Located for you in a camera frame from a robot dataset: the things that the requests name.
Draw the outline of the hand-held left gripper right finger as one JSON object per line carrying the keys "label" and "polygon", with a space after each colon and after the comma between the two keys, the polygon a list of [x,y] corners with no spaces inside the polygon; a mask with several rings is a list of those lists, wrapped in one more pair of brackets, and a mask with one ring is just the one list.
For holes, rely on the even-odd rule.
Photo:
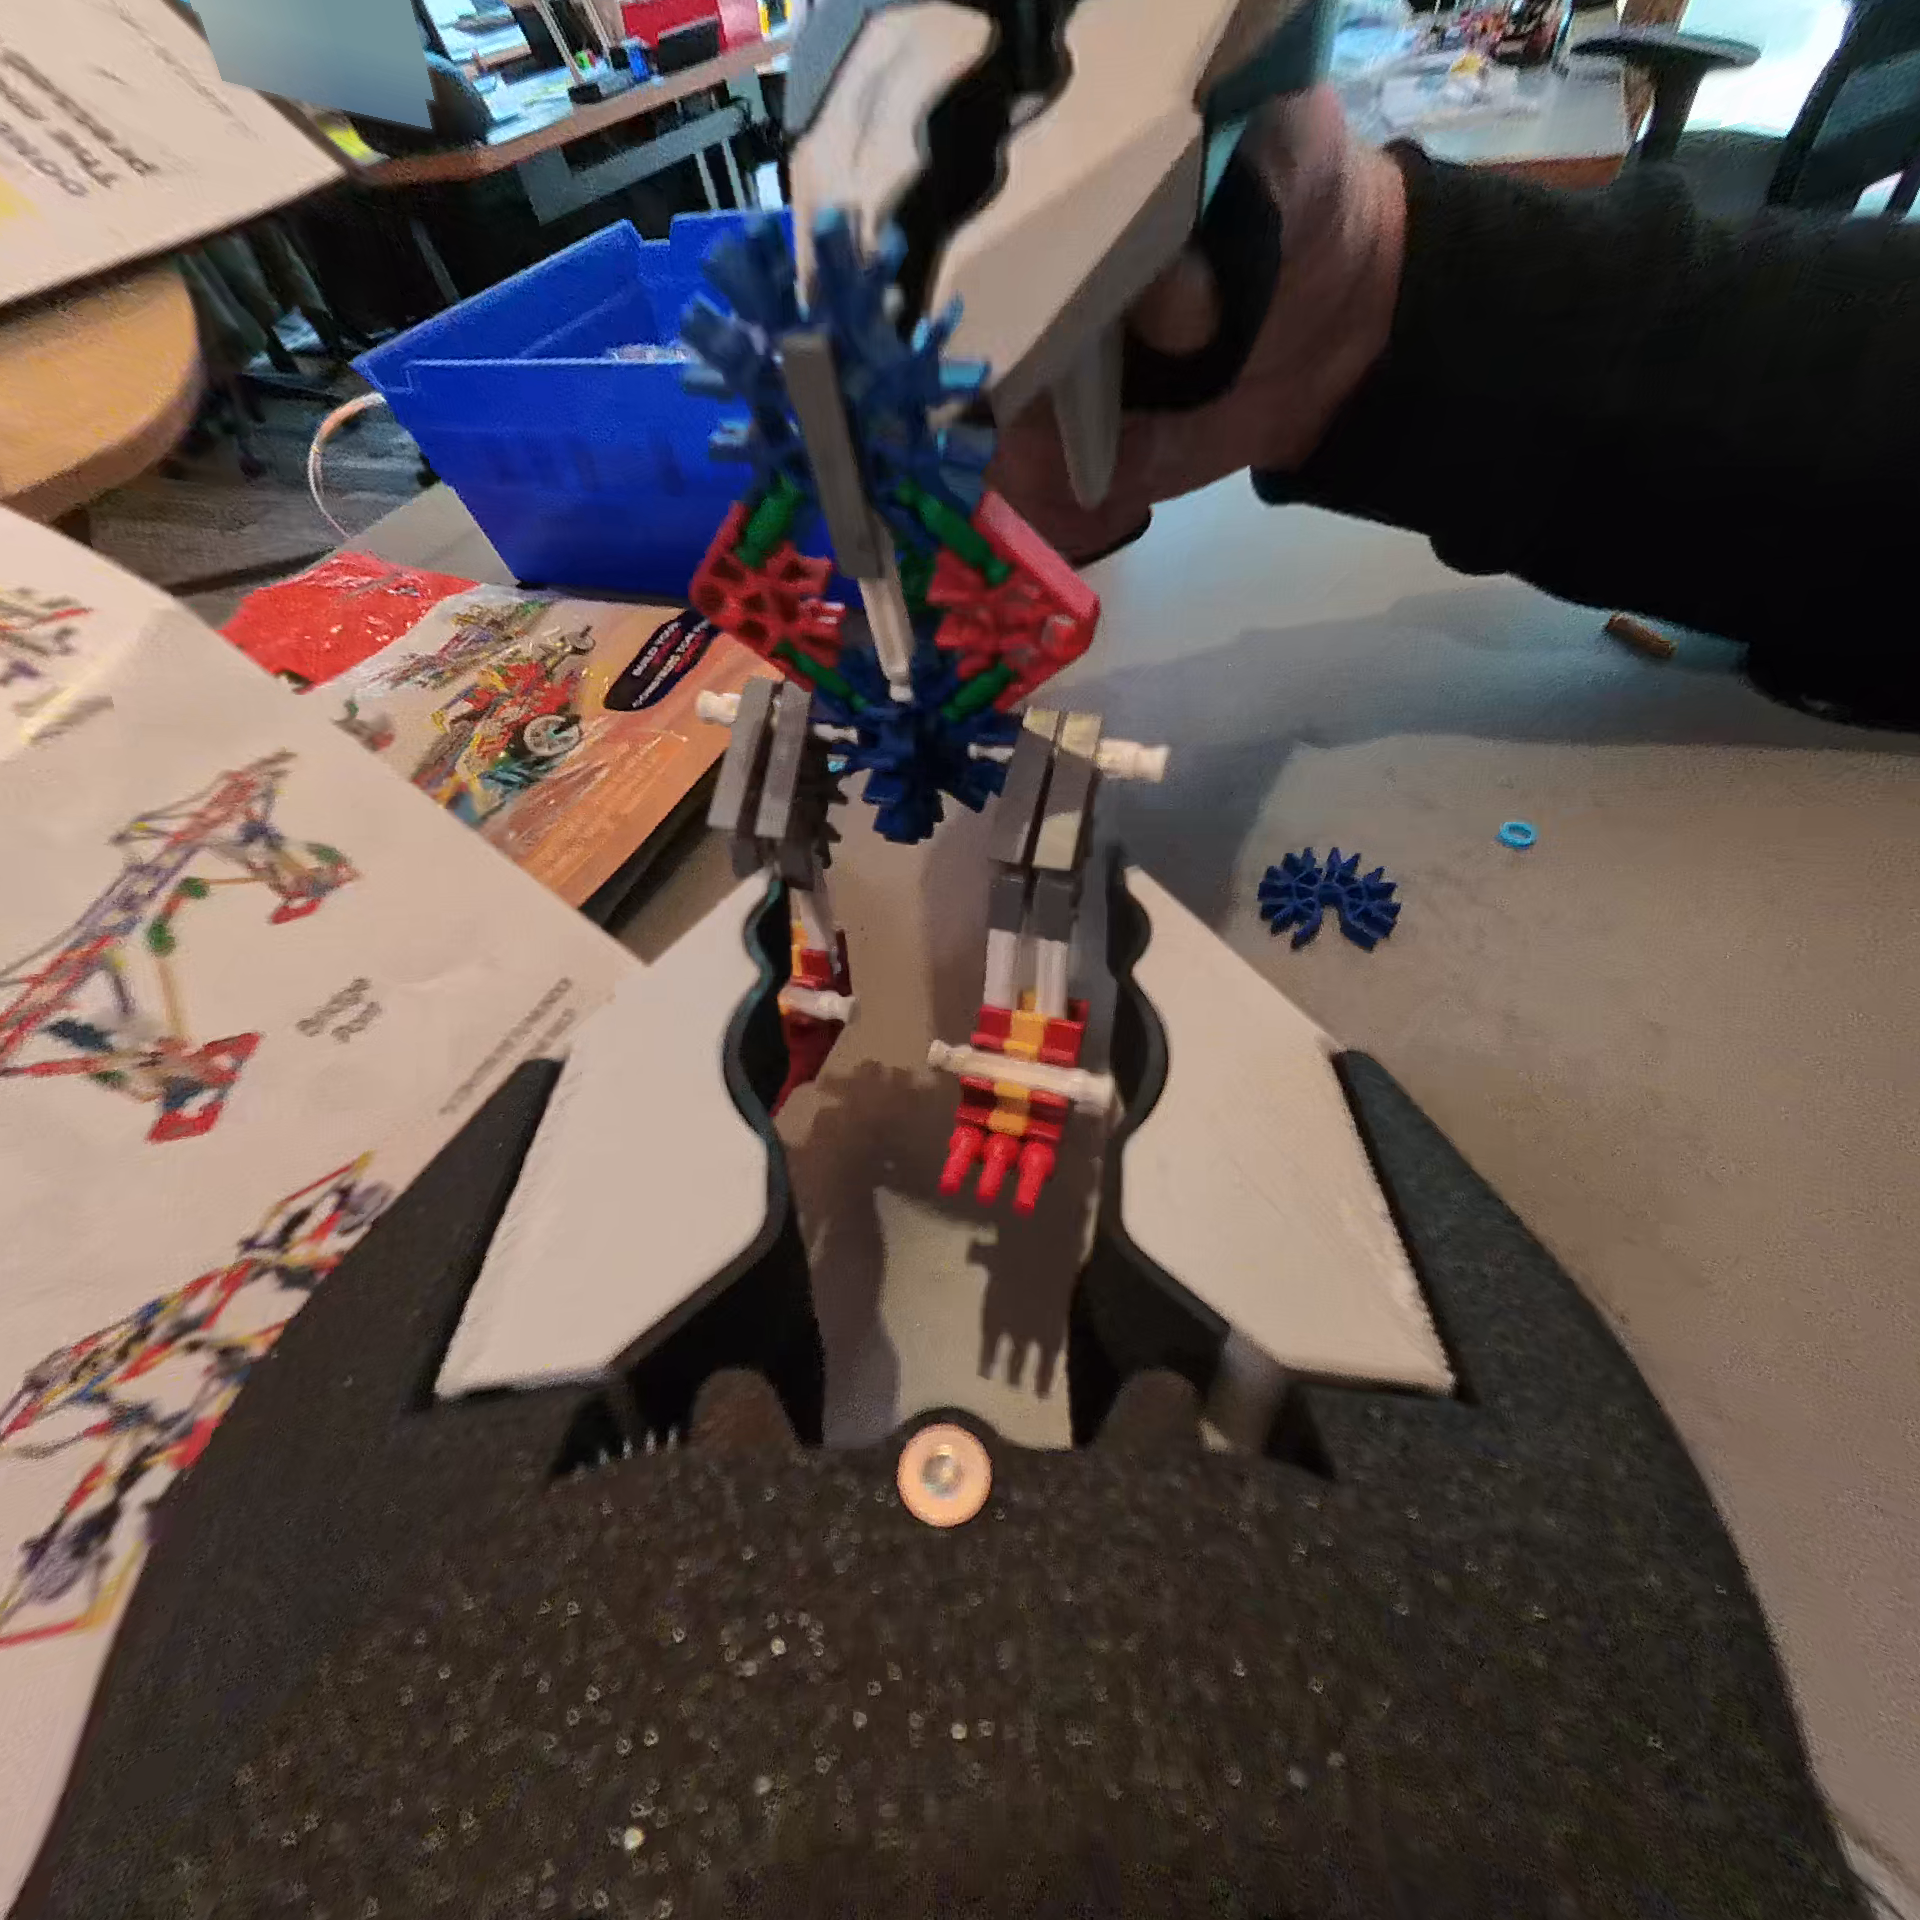
{"label": "hand-held left gripper right finger", "polygon": [[1333,1037],[1141,866],[1108,928],[1121,1122],[1108,1226],[1284,1374],[1443,1397],[1455,1378]]}

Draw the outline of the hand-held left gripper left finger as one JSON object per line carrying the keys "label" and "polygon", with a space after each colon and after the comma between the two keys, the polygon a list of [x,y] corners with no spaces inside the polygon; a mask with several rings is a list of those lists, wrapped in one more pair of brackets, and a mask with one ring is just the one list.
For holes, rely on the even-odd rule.
{"label": "hand-held left gripper left finger", "polygon": [[606,1378],[776,1234],[788,890],[731,883],[571,1035],[435,1395]]}

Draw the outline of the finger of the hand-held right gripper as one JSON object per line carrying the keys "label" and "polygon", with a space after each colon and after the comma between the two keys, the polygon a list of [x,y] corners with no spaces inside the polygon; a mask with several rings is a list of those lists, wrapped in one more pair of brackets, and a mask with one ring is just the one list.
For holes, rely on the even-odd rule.
{"label": "finger of the hand-held right gripper", "polygon": [[1001,22],[991,4],[819,4],[785,71],[795,292],[823,302],[836,216],[856,253],[906,240],[908,308],[1001,308],[988,212],[1001,187]]}
{"label": "finger of the hand-held right gripper", "polygon": [[932,257],[932,310],[961,305],[950,350],[986,365],[998,426],[1066,380],[1185,237],[1202,102],[1250,47],[1250,8],[1074,4],[1055,46],[1055,89],[1001,135],[982,203]]}

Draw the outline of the colourful construction toy model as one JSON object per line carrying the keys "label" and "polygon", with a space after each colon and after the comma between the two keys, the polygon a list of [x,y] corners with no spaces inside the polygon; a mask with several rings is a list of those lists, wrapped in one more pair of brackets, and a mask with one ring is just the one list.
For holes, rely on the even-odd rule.
{"label": "colourful construction toy model", "polygon": [[886,511],[857,469],[834,353],[803,333],[784,360],[818,502],[795,481],[737,500],[688,582],[688,604],[768,662],[709,718],[729,729],[709,830],[740,877],[785,888],[782,1093],[818,1075],[852,1021],[845,929],[829,899],[834,805],[853,778],[894,846],[954,807],[991,828],[977,1010],[927,1048],[957,1087],[938,1187],[1037,1212],[1074,1115],[1113,1112],[1086,1063],[1074,935],[1105,781],[1158,781],[1163,745],[1094,711],[1036,704],[1089,647],[1094,588],[990,486],[972,518],[909,492]]}

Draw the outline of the blue snowflake connector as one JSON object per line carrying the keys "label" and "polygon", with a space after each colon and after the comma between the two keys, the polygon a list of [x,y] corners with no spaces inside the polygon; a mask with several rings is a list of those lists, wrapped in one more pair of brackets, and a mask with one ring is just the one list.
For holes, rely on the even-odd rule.
{"label": "blue snowflake connector", "polygon": [[1354,947],[1375,950],[1394,934],[1401,899],[1396,879],[1382,868],[1362,872],[1360,864],[1360,854],[1337,846],[1326,855],[1310,846],[1281,854],[1258,882],[1260,921],[1293,950],[1307,947],[1327,923]]}
{"label": "blue snowflake connector", "polygon": [[904,511],[909,494],[927,496],[972,518],[988,487],[996,430],[969,416],[988,368],[947,352],[960,304],[902,326],[906,237],[896,223],[863,243],[848,208],[814,212],[802,229],[808,271],[792,227],[785,214],[754,214],[715,240],[700,264],[702,288],[684,305],[684,392],[724,407],[709,434],[711,459],[746,474],[743,502],[793,481],[805,505],[818,503],[785,383],[789,347],[818,333],[832,352],[869,500],[889,513]]}

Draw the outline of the person's right forearm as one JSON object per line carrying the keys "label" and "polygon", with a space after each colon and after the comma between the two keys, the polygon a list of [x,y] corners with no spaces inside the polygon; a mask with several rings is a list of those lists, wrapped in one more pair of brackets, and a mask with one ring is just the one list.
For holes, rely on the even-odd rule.
{"label": "person's right forearm", "polygon": [[1258,496],[1714,635],[1781,705],[1914,733],[1915,222],[1730,222],[1657,168],[1559,192],[1385,151],[1383,347]]}

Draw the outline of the person's right hand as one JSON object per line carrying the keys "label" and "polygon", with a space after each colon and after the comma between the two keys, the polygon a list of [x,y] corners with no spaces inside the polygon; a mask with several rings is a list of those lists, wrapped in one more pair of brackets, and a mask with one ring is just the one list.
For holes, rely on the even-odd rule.
{"label": "person's right hand", "polygon": [[1136,539],[1155,507],[1244,469],[1295,469],[1383,350],[1403,264],[1405,185],[1330,84],[1269,100],[1246,149],[1281,257],[1233,385],[1187,412],[1129,412],[1092,505],[1072,487],[1047,398],[998,432],[988,486],[1072,563]]}

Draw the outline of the background work table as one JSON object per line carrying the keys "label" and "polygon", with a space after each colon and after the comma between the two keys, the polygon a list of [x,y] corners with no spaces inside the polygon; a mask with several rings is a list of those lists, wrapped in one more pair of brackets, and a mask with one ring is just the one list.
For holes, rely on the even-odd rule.
{"label": "background work table", "polygon": [[632,216],[747,212],[770,163],[780,77],[800,37],[774,34],[633,84],[613,96],[548,102],[519,130],[432,154],[358,165],[348,182],[395,223],[445,299]]}

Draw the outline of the wooden table with black legs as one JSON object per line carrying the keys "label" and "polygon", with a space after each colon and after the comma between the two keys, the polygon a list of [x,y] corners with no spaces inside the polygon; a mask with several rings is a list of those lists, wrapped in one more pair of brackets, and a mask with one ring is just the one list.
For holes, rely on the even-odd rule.
{"label": "wooden table with black legs", "polygon": [[1607,180],[1634,143],[1627,81],[1619,60],[1575,47],[1617,22],[1617,4],[1347,1],[1330,75],[1373,146],[1407,139],[1455,163]]}

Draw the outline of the toy models instruction sheet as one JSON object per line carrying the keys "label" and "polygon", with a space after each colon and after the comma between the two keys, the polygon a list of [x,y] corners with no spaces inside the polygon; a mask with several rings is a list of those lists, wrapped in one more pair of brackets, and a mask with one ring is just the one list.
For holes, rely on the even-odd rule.
{"label": "toy models instruction sheet", "polygon": [[635,960],[166,591],[2,527],[2,1893],[240,1386]]}

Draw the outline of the brown plastic bag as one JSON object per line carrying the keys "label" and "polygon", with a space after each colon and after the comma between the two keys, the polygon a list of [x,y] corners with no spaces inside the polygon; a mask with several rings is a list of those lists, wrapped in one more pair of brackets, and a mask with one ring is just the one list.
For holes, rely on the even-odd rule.
{"label": "brown plastic bag", "polygon": [[476,584],[360,547],[249,591],[222,635],[449,817],[587,907],[704,817],[776,669],[681,601]]}

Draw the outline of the blue plastic bin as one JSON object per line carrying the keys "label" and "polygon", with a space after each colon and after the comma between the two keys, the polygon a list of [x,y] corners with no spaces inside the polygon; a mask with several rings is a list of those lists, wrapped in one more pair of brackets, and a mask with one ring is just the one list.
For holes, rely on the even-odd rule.
{"label": "blue plastic bin", "polygon": [[684,598],[754,469],[711,452],[741,412],[684,390],[679,324],[749,222],[615,222],[353,361],[514,579]]}

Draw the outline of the brick building instruction sheet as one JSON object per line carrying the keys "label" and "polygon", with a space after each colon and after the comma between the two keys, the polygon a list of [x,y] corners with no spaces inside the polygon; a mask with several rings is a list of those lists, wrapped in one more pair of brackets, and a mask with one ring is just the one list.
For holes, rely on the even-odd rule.
{"label": "brick building instruction sheet", "polygon": [[344,180],[168,1],[2,5],[2,308],[155,261]]}

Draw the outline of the black office chair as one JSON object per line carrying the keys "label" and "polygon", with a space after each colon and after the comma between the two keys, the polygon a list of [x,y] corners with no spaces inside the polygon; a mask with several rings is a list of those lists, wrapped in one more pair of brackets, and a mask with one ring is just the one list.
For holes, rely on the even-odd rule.
{"label": "black office chair", "polygon": [[1617,61],[1647,89],[1627,161],[1678,182],[1723,222],[1767,210],[1852,218],[1888,183],[1879,219],[1906,223],[1918,205],[1918,5],[1852,4],[1836,52],[1783,133],[1691,130],[1707,75],[1749,67],[1760,47],[1673,22],[1623,22],[1585,35],[1573,58]]}

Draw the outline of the round wooden board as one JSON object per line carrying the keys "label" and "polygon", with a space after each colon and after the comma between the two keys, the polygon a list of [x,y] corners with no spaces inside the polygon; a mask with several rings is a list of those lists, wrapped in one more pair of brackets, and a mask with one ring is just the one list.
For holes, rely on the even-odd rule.
{"label": "round wooden board", "polygon": [[197,318],[171,261],[3,312],[3,505],[40,522],[89,505],[155,467],[201,394]]}

